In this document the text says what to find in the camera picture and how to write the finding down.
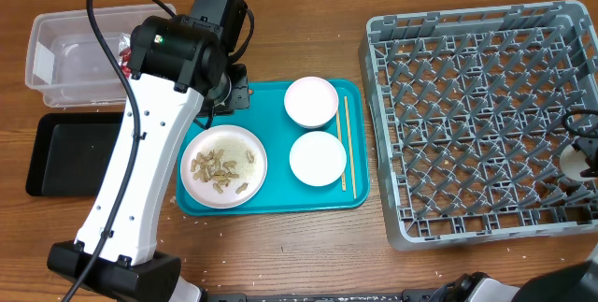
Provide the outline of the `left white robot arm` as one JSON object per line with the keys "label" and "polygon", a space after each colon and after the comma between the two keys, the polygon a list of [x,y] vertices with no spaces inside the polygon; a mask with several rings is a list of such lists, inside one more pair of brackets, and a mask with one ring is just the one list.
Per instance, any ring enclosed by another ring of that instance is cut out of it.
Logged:
{"label": "left white robot arm", "polygon": [[183,138],[199,117],[249,104],[240,60],[254,17],[244,0],[195,0],[189,14],[167,9],[131,34],[116,73],[126,93],[106,174],[74,239],[53,244],[47,265],[85,289],[117,301],[203,301],[181,275],[181,260],[157,249],[157,227]]}

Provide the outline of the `white cup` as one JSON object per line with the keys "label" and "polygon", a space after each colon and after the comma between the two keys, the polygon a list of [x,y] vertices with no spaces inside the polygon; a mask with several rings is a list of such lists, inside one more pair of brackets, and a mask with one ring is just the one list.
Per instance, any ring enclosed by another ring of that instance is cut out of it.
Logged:
{"label": "white cup", "polygon": [[586,156],[582,151],[576,151],[572,145],[566,146],[559,158],[560,169],[569,179],[584,181],[581,172],[588,168]]}

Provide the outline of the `white bowl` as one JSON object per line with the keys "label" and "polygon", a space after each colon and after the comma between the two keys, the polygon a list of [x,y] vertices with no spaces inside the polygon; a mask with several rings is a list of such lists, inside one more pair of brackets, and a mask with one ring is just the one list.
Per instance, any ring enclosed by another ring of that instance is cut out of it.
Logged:
{"label": "white bowl", "polygon": [[290,150],[293,175],[312,187],[332,184],[339,177],[338,140],[332,134],[312,131],[300,136]]}

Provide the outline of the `red snack wrapper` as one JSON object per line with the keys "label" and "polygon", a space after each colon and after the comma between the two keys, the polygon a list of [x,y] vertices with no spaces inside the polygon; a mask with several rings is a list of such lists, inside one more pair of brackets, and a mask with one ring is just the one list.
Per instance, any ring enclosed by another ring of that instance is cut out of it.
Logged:
{"label": "red snack wrapper", "polygon": [[121,71],[122,71],[123,75],[126,78],[128,78],[128,79],[131,76],[131,70],[127,66],[128,62],[129,62],[129,59],[130,59],[130,54],[131,54],[130,35],[122,33],[120,35],[120,40],[119,40],[119,58],[118,58],[118,63],[119,63],[119,66],[121,68]]}

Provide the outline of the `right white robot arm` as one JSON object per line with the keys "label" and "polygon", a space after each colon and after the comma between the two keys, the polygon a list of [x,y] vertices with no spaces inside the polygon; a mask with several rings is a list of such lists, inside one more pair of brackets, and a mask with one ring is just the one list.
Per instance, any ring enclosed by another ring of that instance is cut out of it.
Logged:
{"label": "right white robot arm", "polygon": [[[564,149],[561,170],[578,179],[597,177],[597,136],[579,137]],[[490,278],[482,272],[464,274],[437,289],[432,301],[568,302],[597,299],[597,252],[578,265],[529,280],[521,287]]]}

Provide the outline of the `pink bowl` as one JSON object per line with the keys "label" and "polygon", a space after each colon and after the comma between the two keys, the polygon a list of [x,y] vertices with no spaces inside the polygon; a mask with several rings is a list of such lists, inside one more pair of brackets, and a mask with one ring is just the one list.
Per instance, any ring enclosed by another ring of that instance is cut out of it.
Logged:
{"label": "pink bowl", "polygon": [[306,129],[323,127],[336,114],[338,93],[331,82],[318,77],[294,81],[284,95],[284,108],[289,117]]}

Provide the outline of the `wooden chopstick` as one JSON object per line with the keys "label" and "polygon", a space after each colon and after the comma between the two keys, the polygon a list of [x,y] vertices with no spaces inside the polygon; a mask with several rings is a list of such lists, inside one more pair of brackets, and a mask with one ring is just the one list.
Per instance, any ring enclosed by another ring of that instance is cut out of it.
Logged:
{"label": "wooden chopstick", "polygon": [[356,176],[355,176],[355,164],[354,164],[354,155],[353,155],[353,145],[352,145],[352,133],[351,133],[351,122],[349,117],[349,100],[347,96],[344,96],[344,108],[345,108],[345,119],[346,119],[346,126],[347,126],[347,140],[349,145],[349,167],[350,167],[350,177],[351,177],[351,189],[353,199],[357,199],[357,189],[356,189]]}
{"label": "wooden chopstick", "polygon": [[341,181],[342,191],[345,192],[347,190],[346,175],[345,175],[347,156],[346,156],[345,148],[343,146],[339,110],[337,110],[335,113],[335,124],[336,124],[336,136],[337,136],[337,140],[338,140],[337,155],[338,155],[338,170],[340,172],[339,177],[340,177],[340,181]]}

